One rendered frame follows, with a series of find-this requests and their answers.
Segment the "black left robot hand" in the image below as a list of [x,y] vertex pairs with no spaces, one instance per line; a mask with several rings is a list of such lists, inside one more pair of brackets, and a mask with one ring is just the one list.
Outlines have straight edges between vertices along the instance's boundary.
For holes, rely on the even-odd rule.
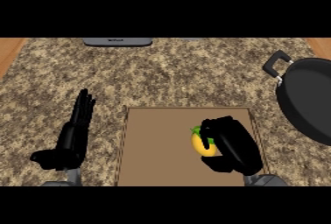
[[56,140],[56,148],[39,150],[30,160],[37,162],[45,170],[56,171],[77,169],[86,158],[89,147],[89,125],[96,100],[85,88],[80,90],[70,121],[65,123]]

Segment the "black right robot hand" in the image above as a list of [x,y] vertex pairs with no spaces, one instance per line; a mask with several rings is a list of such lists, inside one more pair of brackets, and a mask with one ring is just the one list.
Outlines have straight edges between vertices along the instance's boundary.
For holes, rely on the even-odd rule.
[[253,176],[263,169],[256,141],[240,123],[229,115],[216,119],[204,119],[201,122],[201,141],[207,147],[209,139],[213,139],[220,156],[203,156],[201,161],[216,172],[240,172],[244,176]]

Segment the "yellow lemon with green leaf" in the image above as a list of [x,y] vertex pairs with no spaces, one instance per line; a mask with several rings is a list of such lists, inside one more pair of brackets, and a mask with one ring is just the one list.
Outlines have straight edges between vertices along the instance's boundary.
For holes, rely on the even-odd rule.
[[209,149],[204,148],[200,131],[201,131],[201,127],[200,126],[195,126],[191,129],[191,145],[192,145],[192,148],[197,150],[197,152],[203,156],[213,157],[216,155],[216,151],[218,151],[216,144],[213,142],[213,139],[210,138],[209,139],[210,148]]

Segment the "brown wooden tray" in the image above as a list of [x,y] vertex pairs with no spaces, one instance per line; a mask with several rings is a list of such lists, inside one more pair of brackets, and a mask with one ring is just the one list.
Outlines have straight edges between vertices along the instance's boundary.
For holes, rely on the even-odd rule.
[[119,150],[119,186],[243,186],[244,176],[220,173],[192,148],[192,128],[232,116],[259,138],[249,108],[136,108],[127,110]]

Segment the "dark grey appliance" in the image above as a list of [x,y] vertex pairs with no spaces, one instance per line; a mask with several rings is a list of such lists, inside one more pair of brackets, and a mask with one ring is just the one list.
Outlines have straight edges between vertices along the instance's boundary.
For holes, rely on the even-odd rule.
[[139,47],[152,44],[152,38],[83,38],[87,46]]

